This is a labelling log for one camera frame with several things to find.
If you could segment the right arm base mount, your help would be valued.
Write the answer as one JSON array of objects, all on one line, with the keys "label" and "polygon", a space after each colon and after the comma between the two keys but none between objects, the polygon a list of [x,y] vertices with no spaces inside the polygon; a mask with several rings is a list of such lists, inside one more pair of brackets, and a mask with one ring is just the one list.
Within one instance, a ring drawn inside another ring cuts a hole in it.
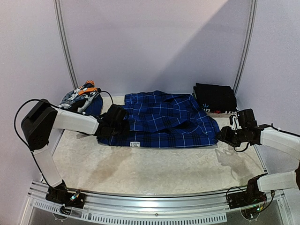
[{"label": "right arm base mount", "polygon": [[265,192],[260,191],[248,191],[239,188],[239,192],[230,193],[230,188],[225,194],[226,201],[230,209],[242,208],[246,206],[258,205],[256,211],[262,211],[267,208],[274,199],[274,196],[268,202],[268,198]]}]

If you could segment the black t-shirt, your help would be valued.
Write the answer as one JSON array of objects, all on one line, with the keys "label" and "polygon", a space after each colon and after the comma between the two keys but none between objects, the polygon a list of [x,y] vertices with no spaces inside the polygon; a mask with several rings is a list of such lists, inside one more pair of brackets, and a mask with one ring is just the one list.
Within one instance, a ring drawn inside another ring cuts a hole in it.
[{"label": "black t-shirt", "polygon": [[236,97],[230,86],[196,83],[193,91],[198,105],[203,110],[237,110]]}]

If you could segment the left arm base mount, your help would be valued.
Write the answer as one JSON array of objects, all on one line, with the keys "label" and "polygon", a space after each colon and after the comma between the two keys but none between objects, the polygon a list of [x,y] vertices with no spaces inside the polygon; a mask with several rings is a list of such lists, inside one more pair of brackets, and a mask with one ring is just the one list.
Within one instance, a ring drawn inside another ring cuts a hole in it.
[{"label": "left arm base mount", "polygon": [[48,188],[45,199],[64,205],[65,207],[75,207],[79,209],[83,209],[86,194],[76,190],[76,191],[68,191],[66,189],[58,189],[58,188]]}]

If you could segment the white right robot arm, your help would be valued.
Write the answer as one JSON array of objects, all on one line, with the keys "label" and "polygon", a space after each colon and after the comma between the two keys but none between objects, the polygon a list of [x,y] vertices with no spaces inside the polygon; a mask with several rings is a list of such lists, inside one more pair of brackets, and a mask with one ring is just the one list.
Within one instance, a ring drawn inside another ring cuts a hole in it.
[{"label": "white right robot arm", "polygon": [[[252,109],[238,111],[230,116],[230,126],[222,127],[216,138],[233,148],[242,143],[262,145],[284,152],[297,160],[300,158],[300,136],[283,131],[273,125],[258,125]],[[300,169],[291,172],[258,175],[248,181],[242,200],[253,204],[262,192],[300,188]]]}]

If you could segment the blue plaid garment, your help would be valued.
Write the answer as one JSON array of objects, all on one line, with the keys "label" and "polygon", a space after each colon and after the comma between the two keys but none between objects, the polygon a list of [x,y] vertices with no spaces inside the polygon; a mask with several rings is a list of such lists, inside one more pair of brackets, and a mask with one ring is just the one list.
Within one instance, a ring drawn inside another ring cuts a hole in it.
[{"label": "blue plaid garment", "polygon": [[111,146],[141,148],[197,148],[217,144],[218,123],[191,94],[170,94],[159,90],[124,96],[129,133],[97,138]]}]

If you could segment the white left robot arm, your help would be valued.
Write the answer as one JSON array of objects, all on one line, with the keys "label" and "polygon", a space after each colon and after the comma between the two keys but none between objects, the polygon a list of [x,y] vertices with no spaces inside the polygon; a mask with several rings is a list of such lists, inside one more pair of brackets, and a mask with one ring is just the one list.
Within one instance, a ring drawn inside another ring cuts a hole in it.
[{"label": "white left robot arm", "polygon": [[73,112],[51,104],[46,99],[35,99],[36,104],[21,121],[23,137],[20,140],[29,149],[51,195],[59,203],[66,203],[70,194],[61,185],[64,181],[49,151],[49,137],[53,129],[76,131],[86,135],[110,138],[129,132],[129,113],[121,106],[111,104],[99,116]]}]

